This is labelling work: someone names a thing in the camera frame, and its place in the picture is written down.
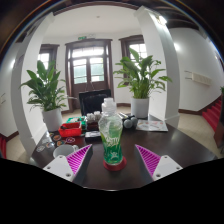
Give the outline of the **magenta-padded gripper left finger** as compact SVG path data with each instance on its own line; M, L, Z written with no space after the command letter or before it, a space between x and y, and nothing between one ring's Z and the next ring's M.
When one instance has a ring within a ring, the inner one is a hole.
M67 181L82 183L92 155L92 145L86 145L67 156L57 156L44 170Z

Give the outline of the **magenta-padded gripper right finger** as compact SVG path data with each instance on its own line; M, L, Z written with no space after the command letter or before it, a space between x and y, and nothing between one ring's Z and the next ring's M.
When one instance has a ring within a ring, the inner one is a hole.
M160 180L182 169L182 167L168 155L159 156L140 145L135 145L135 156L140 175L147 183Z

